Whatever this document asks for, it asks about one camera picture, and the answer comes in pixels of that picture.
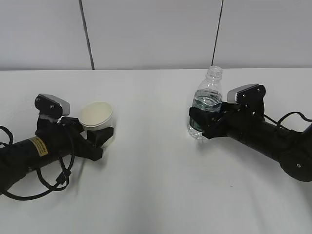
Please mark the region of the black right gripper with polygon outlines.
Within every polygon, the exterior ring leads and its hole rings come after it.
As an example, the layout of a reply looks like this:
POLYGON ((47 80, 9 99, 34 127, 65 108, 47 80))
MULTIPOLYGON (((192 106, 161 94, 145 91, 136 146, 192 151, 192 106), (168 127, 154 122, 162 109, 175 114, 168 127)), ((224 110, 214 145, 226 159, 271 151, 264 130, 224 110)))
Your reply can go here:
POLYGON ((189 117, 200 127, 203 137, 241 138, 245 137, 255 124, 264 120, 264 103, 240 105, 222 102, 220 112, 191 107, 189 117))

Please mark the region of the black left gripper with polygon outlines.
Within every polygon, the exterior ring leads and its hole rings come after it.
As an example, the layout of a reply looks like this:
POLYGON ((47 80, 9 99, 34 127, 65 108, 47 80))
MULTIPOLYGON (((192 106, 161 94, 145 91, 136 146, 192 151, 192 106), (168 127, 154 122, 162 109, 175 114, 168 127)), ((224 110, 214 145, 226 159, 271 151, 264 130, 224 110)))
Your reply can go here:
POLYGON ((39 118, 35 135, 43 141, 51 157, 59 158, 71 154, 98 161, 102 158, 101 148, 114 135, 114 128, 88 130, 87 138, 81 135, 82 132, 84 128, 78 118, 62 117, 60 122, 39 118))

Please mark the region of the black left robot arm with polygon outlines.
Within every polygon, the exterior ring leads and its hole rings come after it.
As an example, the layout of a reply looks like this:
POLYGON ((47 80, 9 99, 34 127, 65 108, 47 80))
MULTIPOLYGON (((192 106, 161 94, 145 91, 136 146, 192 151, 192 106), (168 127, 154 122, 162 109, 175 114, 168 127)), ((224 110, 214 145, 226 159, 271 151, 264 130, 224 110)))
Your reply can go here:
POLYGON ((58 122, 39 119, 35 136, 17 143, 1 143, 0 193, 14 200, 28 201, 41 198, 54 191, 62 191, 69 185, 69 177, 77 157, 97 161, 103 156, 102 146, 113 136, 113 127, 87 131, 77 118, 62 117, 58 122), (58 161, 61 173, 55 185, 49 184, 41 174, 41 168, 58 161), (18 196, 8 190, 28 173, 35 171, 46 191, 33 196, 18 196))

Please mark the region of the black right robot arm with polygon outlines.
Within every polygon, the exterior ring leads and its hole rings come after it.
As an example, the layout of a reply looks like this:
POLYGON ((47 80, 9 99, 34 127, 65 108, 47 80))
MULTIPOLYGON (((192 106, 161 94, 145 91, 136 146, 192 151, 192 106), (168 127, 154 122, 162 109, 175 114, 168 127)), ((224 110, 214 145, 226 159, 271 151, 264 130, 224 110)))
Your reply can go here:
POLYGON ((292 178, 312 180, 312 127, 302 132, 283 128, 281 122, 289 114, 270 124, 265 121, 263 104, 248 110, 223 102, 218 113, 191 107, 189 116, 205 138, 230 137, 278 162, 292 178))

